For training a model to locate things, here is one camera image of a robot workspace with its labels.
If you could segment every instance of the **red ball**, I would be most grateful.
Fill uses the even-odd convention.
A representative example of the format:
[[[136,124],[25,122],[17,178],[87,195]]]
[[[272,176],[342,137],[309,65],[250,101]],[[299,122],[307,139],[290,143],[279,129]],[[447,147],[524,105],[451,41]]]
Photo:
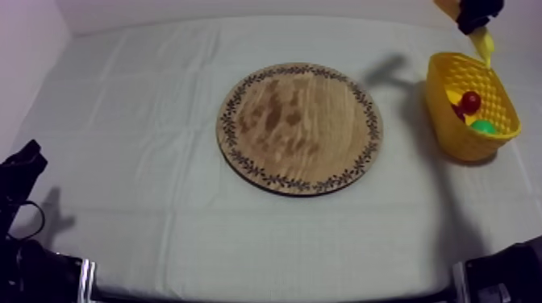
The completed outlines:
[[[465,114],[475,114],[480,109],[481,104],[482,99],[479,94],[473,91],[463,93],[460,106]]]
[[[453,109],[453,112],[456,113],[456,116],[461,119],[461,121],[465,121],[465,116],[463,115],[463,110],[455,105],[455,104],[452,104],[452,109]]]

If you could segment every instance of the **white wall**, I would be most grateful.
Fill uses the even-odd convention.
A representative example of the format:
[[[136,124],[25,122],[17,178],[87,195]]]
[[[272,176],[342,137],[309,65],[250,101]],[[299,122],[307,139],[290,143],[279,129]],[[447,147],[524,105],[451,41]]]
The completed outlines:
[[[432,0],[57,0],[73,32],[167,20],[243,15],[326,15],[455,27]],[[542,1],[509,0],[490,30],[498,42],[542,49]]]
[[[69,39],[54,0],[0,0],[0,160]]]

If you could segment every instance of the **green ball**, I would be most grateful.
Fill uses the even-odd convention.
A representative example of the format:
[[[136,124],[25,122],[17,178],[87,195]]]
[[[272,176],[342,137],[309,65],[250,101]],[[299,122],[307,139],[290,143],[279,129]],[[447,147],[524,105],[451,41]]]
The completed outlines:
[[[497,134],[495,127],[493,127],[491,122],[487,120],[476,120],[470,126],[473,129],[477,131],[485,132],[486,134]]]

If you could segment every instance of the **toy fruit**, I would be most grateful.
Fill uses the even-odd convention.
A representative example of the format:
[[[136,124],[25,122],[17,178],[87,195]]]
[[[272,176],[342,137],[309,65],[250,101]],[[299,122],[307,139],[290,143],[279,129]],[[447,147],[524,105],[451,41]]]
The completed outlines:
[[[453,112],[456,113],[456,116],[461,119],[461,121],[465,121],[465,116],[463,115],[463,110],[455,105],[455,104],[452,104],[452,109],[453,109]]]
[[[460,106],[465,114],[475,114],[482,104],[482,99],[480,95],[473,91],[463,93],[461,98]]]
[[[476,120],[473,122],[473,124],[470,125],[473,129],[481,132],[485,132],[486,134],[496,134],[497,131],[491,124],[491,122],[487,120]]]

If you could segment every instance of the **round wooden board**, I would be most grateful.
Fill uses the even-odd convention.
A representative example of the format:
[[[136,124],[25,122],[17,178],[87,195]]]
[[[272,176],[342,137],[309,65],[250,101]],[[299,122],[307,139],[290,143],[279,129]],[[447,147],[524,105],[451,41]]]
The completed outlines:
[[[350,185],[375,161],[382,120],[350,78],[317,64],[278,64],[240,81],[216,125],[226,161],[275,193],[311,196]]]

